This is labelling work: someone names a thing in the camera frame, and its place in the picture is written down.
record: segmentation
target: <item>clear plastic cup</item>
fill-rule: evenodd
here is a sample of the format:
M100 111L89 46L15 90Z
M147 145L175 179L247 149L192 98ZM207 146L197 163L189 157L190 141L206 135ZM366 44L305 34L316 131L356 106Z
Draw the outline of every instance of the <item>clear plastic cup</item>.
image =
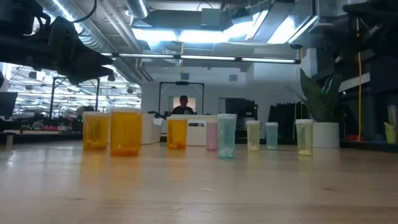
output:
M106 151L111 115L100 112L83 113L83 150Z
M297 147L301 156L312 156L312 119L297 119Z
M138 156L142 141L142 112L114 108L111 125L111 156Z
M218 157L233 159L235 149L236 114L219 114Z
M215 151L218 148L217 120L206 121L206 146L207 150Z
M278 148L278 123L266 123L267 149L275 150Z
M260 149L260 121L247 121L248 127L248 150L256 151Z
M177 116L167 118L167 149L186 150L187 126L186 118Z

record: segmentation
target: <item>cap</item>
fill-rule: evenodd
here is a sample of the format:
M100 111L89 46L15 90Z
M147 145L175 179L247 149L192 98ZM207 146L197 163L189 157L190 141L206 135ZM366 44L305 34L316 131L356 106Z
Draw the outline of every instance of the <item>cap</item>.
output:
M278 126L278 123L276 123L276 122L267 122L266 126Z
M206 120L206 124L216 124L217 120Z
M236 114L219 114L217 119L236 119Z
M83 116L111 116L110 113L102 113L102 112L83 112Z
M112 108L111 112L142 113L142 110L137 108L120 107L120 108Z
M312 119L297 119L296 124L312 124Z
M185 95L180 96L180 101L187 101L188 97Z
M184 118L184 117L181 117L181 116L169 116L169 117L167 117L166 118L166 120L168 121L168 120L181 120L181 121L185 121L185 120L187 120L188 118Z
M247 121L246 124L260 124L260 121Z

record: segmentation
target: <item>man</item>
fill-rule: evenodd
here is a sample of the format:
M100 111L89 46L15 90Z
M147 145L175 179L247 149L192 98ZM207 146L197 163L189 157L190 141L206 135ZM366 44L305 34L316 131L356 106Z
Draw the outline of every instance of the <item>man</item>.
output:
M172 114L193 114L193 109L188 104L188 97L180 96L180 106L173 109Z

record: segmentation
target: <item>green leaf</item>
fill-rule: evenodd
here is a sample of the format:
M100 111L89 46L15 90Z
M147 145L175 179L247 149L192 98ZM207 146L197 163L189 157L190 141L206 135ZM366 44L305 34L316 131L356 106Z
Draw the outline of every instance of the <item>green leaf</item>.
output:
M325 85L322 87L321 91L323 94L327 94L330 90L330 85L331 85L331 81L333 80L335 76L331 75L328 77L328 79L325 82Z
M303 93L307 98L306 106L314 119L318 122L330 121L330 113L325 104L326 96L322 93L316 81L306 76L302 69L300 69L300 83Z
M333 121L333 112L338 101L338 90L340 89L341 81L343 77L340 74L334 75L334 79L331 81L330 89L326 94L326 105L329 111L329 119Z

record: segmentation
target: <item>orange plastic cup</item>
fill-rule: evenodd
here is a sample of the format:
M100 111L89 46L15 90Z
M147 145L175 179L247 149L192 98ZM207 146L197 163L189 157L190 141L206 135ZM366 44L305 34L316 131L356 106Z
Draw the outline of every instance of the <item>orange plastic cup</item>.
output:
M112 110L111 156L138 156L142 141L142 112L134 108Z
M109 113L83 113L83 150L106 150L110 122L111 115Z
M186 118L174 116L167 118L167 149L186 150L187 126Z

